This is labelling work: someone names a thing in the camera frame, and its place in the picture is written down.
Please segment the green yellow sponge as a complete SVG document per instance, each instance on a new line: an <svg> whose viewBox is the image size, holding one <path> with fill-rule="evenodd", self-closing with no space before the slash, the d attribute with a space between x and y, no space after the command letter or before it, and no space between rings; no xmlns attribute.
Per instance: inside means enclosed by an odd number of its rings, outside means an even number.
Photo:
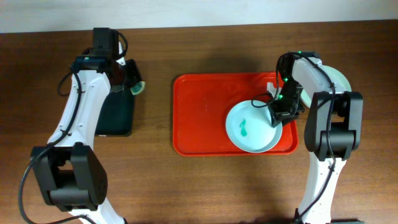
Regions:
<svg viewBox="0 0 398 224"><path fill-rule="evenodd" d="M140 81L137 82L134 86L130 87L130 91L132 95L136 96L141 94L145 90L145 87L146 87L145 81Z"/></svg>

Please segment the light blue plate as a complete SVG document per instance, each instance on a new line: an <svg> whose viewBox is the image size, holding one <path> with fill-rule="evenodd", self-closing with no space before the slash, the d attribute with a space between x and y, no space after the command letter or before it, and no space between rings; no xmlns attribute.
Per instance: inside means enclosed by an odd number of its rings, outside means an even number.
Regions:
<svg viewBox="0 0 398 224"><path fill-rule="evenodd" d="M280 141L282 124L272 125L268 107L256 108L252 101L242 101L231 108L225 130L229 140L242 151L262 153L271 150Z"/></svg>

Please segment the mint green plate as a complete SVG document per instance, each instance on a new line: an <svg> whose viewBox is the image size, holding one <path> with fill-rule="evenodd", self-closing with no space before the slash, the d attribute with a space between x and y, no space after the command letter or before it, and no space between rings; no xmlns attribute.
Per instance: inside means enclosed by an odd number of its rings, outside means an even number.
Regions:
<svg viewBox="0 0 398 224"><path fill-rule="evenodd" d="M346 91L352 91L351 85L348 81L348 79L337 69L333 67L329 67L327 65L324 65L322 68L327 74L329 74L330 78L333 80L335 79L338 84L341 85L341 87L346 90ZM311 97L307 94L305 90L302 90L302 93L300 95L300 99L302 103L309 108L310 104L312 102Z"/></svg>

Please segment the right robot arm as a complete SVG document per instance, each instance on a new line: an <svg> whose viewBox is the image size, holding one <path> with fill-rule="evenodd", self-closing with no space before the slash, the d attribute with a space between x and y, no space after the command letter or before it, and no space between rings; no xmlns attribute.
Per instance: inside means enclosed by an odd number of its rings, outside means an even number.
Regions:
<svg viewBox="0 0 398 224"><path fill-rule="evenodd" d="M338 178L361 140L363 97L348 91L325 70L315 52L287 52L275 66L276 90L268 101L273 126L285 126L303 112L300 95L311 96L304 142L310 168L293 223L331 223Z"/></svg>

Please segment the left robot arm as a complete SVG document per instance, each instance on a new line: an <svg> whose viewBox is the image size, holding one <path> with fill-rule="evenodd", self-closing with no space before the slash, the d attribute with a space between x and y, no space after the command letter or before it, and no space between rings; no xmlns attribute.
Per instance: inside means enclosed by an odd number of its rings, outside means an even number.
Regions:
<svg viewBox="0 0 398 224"><path fill-rule="evenodd" d="M111 28L93 29L92 46L78 55L67 78L71 89L47 144L32 149L33 172L47 205L83 223L125 223L107 198L108 176L94 152L96 136L128 136L135 98L145 81L128 42Z"/></svg>

